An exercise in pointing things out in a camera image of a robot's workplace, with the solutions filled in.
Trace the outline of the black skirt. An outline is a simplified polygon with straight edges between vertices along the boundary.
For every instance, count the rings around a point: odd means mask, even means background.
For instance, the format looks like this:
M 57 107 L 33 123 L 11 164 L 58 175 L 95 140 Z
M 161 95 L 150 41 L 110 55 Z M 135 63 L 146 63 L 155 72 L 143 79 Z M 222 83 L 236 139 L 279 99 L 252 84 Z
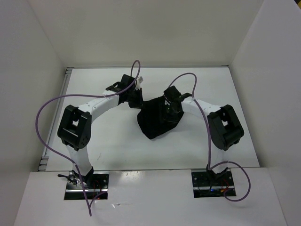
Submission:
M 150 140 L 175 128 L 184 112 L 169 113 L 169 105 L 165 105 L 165 97 L 160 96 L 144 101 L 137 115 L 137 122 L 142 133 Z

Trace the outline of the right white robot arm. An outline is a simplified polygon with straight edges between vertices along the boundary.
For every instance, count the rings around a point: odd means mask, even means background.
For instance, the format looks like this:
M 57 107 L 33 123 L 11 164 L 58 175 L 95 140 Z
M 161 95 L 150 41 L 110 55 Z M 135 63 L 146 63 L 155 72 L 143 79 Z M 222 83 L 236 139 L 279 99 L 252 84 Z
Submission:
M 163 120 L 176 125 L 184 113 L 190 113 L 204 120 L 209 137 L 209 147 L 214 144 L 218 149 L 227 151 L 244 136 L 244 130 L 231 105 L 213 105 L 192 94 L 181 94 L 175 86 L 164 91 Z

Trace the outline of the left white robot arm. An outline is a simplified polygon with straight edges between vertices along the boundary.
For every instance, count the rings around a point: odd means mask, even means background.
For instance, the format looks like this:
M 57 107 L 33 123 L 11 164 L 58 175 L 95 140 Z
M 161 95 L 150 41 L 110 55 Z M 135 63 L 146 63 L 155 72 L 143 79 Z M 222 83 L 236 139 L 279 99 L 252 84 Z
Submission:
M 142 77 L 126 74 L 103 92 L 104 97 L 94 98 L 79 105 L 65 108 L 57 135 L 68 149 L 72 164 L 72 183 L 89 188 L 94 182 L 94 169 L 88 157 L 87 145 L 91 138 L 92 123 L 106 111 L 128 102 L 140 107 L 143 101 Z

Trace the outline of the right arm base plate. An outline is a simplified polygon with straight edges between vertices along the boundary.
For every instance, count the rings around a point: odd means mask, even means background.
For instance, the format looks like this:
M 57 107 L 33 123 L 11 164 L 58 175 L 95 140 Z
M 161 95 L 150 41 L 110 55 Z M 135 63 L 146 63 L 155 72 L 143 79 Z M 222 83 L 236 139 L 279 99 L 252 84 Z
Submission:
M 236 196 L 234 181 L 230 169 L 214 174 L 206 169 L 191 172 L 194 198 Z

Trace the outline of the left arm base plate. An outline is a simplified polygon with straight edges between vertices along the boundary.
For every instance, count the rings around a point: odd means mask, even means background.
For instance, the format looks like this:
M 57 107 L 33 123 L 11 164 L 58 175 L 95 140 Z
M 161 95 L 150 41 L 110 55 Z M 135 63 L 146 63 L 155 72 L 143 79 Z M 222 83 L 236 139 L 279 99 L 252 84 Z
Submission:
M 80 180 L 76 179 L 72 172 L 68 176 L 59 175 L 62 178 L 67 178 L 64 200 L 84 200 L 84 194 Z M 85 185 L 85 191 L 89 200 L 107 200 L 109 188 L 109 172 L 95 171 L 92 181 L 89 185 Z

